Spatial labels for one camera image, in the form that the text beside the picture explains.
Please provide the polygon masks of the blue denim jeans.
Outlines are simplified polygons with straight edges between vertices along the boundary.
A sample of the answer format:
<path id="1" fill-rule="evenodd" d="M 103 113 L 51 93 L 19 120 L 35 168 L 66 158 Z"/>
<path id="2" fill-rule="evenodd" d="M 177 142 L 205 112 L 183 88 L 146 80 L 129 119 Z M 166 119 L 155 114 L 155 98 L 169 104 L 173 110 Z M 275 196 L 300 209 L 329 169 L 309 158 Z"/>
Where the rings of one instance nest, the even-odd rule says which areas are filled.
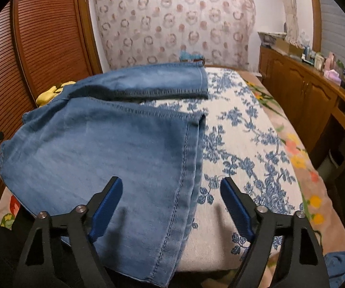
<path id="1" fill-rule="evenodd" d="M 197 208 L 206 118 L 151 102 L 207 97 L 199 61 L 80 80 L 23 115 L 23 125 L 0 145 L 0 177 L 28 211 L 52 215 L 120 178 L 122 197 L 95 244 L 99 258 L 123 275 L 166 287 Z"/>

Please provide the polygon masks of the blue garment beside bed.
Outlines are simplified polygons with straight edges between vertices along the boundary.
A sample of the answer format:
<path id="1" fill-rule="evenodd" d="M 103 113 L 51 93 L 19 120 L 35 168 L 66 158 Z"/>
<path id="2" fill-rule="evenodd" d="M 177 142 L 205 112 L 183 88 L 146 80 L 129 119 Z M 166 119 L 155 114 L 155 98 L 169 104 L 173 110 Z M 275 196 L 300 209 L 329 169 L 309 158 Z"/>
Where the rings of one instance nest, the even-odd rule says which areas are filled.
<path id="1" fill-rule="evenodd" d="M 345 251 L 330 252 L 324 256 L 331 288 L 338 288 L 345 281 Z"/>

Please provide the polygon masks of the colourful floral blanket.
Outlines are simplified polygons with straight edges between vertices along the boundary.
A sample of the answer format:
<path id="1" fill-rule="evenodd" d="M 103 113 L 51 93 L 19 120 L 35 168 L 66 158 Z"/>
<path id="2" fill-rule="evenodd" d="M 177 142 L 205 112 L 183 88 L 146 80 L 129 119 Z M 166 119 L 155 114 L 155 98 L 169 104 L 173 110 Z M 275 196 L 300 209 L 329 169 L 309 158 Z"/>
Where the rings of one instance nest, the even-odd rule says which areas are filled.
<path id="1" fill-rule="evenodd" d="M 302 194 L 302 208 L 311 220 L 326 252 L 345 250 L 345 230 L 327 196 L 322 178 L 313 167 L 305 146 L 278 105 L 264 107 L 266 90 L 252 75 L 242 79 L 268 115 L 290 157 Z"/>

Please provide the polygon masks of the blue floral white bedsheet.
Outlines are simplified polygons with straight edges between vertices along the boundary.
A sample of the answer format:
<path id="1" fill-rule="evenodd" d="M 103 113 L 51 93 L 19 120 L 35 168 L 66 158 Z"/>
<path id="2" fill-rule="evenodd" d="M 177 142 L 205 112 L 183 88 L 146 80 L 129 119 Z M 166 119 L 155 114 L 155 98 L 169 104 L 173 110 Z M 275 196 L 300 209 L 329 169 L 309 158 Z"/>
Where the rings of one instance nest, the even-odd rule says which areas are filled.
<path id="1" fill-rule="evenodd" d="M 290 157 L 268 115 L 241 75 L 207 68 L 206 100 L 158 100 L 152 106 L 204 113 L 203 175 L 190 236 L 178 265 L 181 272 L 235 269 L 249 242 L 236 229 L 220 194 L 231 177 L 238 188 L 274 213 L 302 208 L 302 194 Z"/>

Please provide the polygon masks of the long wooden sideboard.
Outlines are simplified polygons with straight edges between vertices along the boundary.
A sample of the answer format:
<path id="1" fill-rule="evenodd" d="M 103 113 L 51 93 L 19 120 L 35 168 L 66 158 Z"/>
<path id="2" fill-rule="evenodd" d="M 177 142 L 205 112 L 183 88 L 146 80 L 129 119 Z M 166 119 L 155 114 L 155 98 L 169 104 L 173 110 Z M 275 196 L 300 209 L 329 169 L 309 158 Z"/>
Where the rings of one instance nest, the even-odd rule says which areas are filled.
<path id="1" fill-rule="evenodd" d="M 345 177 L 345 89 L 308 64 L 273 49 L 260 48 L 262 82 L 298 133 L 311 161 L 320 166 L 333 149 L 343 163 L 333 178 Z"/>

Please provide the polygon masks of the yellow plush toy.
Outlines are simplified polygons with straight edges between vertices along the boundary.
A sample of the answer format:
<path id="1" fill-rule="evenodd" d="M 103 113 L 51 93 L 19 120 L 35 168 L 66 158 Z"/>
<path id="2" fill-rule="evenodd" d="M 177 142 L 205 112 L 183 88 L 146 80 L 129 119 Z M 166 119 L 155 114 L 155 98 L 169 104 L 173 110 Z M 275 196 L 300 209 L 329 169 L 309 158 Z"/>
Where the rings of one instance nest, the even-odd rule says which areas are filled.
<path id="1" fill-rule="evenodd" d="M 36 105 L 38 107 L 42 107 L 47 105 L 51 100 L 53 100 L 56 96 L 58 96 L 64 89 L 65 86 L 73 85 L 75 81 L 68 81 L 65 83 L 59 83 L 52 86 L 47 91 L 41 93 L 36 99 Z"/>

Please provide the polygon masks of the pink tissue box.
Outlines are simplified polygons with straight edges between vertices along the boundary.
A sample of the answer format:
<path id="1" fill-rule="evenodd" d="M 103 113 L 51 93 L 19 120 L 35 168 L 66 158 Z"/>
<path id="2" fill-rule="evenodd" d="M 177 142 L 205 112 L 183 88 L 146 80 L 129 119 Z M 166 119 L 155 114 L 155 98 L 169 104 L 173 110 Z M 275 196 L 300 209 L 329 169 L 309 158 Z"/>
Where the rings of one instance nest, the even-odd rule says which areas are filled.
<path id="1" fill-rule="evenodd" d="M 324 71 L 324 77 L 325 77 L 328 81 L 330 81 L 330 82 L 332 82 L 332 83 L 334 83 L 334 84 L 336 84 L 336 85 L 338 85 L 338 86 L 341 85 L 341 78 L 340 78 L 340 75 L 339 75 L 339 73 L 338 73 L 337 71 L 335 71 L 335 70 L 325 70 L 325 71 Z"/>

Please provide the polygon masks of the open cardboard box on sideboard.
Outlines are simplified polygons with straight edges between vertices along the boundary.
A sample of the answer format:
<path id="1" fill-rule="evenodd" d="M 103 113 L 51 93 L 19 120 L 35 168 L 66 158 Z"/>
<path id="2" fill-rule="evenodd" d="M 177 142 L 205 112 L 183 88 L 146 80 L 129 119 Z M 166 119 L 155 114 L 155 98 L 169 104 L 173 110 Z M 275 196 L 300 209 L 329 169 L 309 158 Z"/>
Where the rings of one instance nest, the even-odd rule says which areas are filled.
<path id="1" fill-rule="evenodd" d="M 275 50 L 279 50 L 283 55 L 294 55 L 301 57 L 303 55 L 303 48 L 299 48 L 291 43 L 288 43 L 285 39 L 277 38 L 274 44 Z"/>

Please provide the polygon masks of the wooden louvred wardrobe door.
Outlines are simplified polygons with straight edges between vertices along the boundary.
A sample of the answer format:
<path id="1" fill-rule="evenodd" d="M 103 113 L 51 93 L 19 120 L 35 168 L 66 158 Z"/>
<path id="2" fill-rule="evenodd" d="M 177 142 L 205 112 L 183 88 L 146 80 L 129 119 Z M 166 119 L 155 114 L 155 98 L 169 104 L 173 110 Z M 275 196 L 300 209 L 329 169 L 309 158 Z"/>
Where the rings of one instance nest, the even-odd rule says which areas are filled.
<path id="1" fill-rule="evenodd" d="M 53 85 L 101 73 L 88 0 L 7 0 L 0 12 L 0 132 Z"/>

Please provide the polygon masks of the grey window roller shutter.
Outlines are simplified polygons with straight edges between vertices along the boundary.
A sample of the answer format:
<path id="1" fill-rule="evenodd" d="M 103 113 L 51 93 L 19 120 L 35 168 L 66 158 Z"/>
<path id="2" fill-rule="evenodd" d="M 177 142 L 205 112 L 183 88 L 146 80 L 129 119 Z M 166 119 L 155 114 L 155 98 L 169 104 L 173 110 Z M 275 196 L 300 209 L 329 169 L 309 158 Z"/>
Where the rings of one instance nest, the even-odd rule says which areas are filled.
<path id="1" fill-rule="evenodd" d="M 322 54 L 333 52 L 345 67 L 345 13 L 334 0 L 320 0 L 320 9 Z"/>

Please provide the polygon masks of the circle patterned curtain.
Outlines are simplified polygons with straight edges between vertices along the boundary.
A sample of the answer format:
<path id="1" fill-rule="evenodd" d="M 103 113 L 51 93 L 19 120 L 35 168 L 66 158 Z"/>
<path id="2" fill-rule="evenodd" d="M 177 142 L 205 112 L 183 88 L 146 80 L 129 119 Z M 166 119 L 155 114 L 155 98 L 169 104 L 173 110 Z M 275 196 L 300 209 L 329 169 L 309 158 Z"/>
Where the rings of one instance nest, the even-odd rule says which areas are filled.
<path id="1" fill-rule="evenodd" d="M 254 0 L 94 0 L 110 69 L 178 62 L 182 53 L 245 70 Z"/>

